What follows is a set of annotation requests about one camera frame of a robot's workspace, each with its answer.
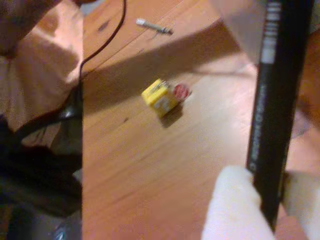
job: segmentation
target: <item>black cable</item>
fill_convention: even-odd
[[[123,7],[122,7],[122,17],[121,20],[118,24],[118,26],[116,27],[116,29],[114,30],[114,32],[112,33],[112,35],[108,38],[108,40],[98,49],[96,50],[94,53],[92,53],[90,56],[88,56],[86,59],[84,59],[80,65],[80,69],[79,69],[79,82],[78,82],[78,89],[79,89],[79,99],[82,101],[83,100],[83,91],[82,91],[82,71],[84,68],[84,65],[89,62],[91,59],[93,59],[95,56],[97,56],[99,53],[101,53],[101,51],[103,51],[106,46],[109,45],[109,43],[111,43],[111,41],[115,38],[115,36],[117,35],[117,33],[119,32],[120,28],[123,26],[125,18],[126,18],[126,12],[127,12],[127,0],[123,0]]]
[[[65,104],[57,110],[48,112],[44,115],[36,117],[35,119],[27,122],[25,125],[20,127],[7,141],[6,153],[8,154],[12,149],[17,148],[21,141],[28,135],[38,131],[41,128],[45,128],[49,125],[53,125],[60,122],[65,122],[73,119],[82,119],[83,117],[83,91],[82,91],[82,71],[84,65],[98,55],[102,50],[109,45],[109,43],[115,38],[120,28],[123,26],[127,12],[127,0],[123,0],[122,17],[121,20],[108,38],[108,40],[93,54],[84,59],[80,64],[79,69],[79,82],[78,86],[72,89]]]

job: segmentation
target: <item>metal pin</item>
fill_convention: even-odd
[[[158,33],[161,34],[169,34],[172,35],[174,33],[174,31],[171,28],[168,27],[163,27],[163,26],[159,26],[150,22],[147,22],[145,19],[143,18],[138,18],[136,20],[136,24],[148,29],[153,29],[156,30]]]

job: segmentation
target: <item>wood grain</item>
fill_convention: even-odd
[[[175,34],[132,37],[126,28],[117,53],[106,50],[84,82],[84,240],[200,239],[217,175],[245,164],[257,69],[206,0],[183,0],[156,23]],[[320,59],[313,38],[311,82]],[[157,78],[192,89],[162,121],[140,97]],[[302,121],[310,124],[291,141],[288,169],[319,173],[320,132]]]
[[[85,65],[84,71],[90,72],[121,50],[126,44],[137,38],[145,28],[136,25],[137,18],[146,18],[152,23],[161,20],[174,10],[183,0],[128,0],[125,24],[108,48]],[[112,34],[122,15],[122,0],[108,0],[98,7],[85,20],[84,57],[97,50]]]

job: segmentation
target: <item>small yellow box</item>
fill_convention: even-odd
[[[156,80],[144,90],[141,96],[159,117],[163,117],[179,103],[170,91],[169,86],[161,79]]]

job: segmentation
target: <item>black pole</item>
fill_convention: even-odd
[[[247,155],[261,211],[275,229],[304,66],[312,0],[268,0]]]

